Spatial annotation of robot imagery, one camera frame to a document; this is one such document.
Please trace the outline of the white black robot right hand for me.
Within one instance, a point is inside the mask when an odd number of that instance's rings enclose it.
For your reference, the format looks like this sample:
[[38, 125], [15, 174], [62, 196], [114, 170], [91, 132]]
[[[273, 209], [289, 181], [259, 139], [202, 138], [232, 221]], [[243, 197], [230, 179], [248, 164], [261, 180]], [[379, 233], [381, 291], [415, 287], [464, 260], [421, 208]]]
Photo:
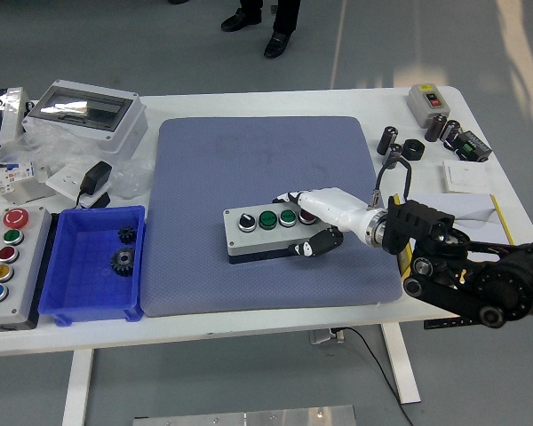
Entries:
[[293, 255], [321, 256], [340, 246], [347, 232], [353, 232], [368, 246], [381, 247], [379, 228], [385, 220], [386, 211], [371, 208], [337, 187], [284, 193], [274, 202], [298, 204], [307, 213], [329, 225], [309, 240], [290, 245], [289, 252]]

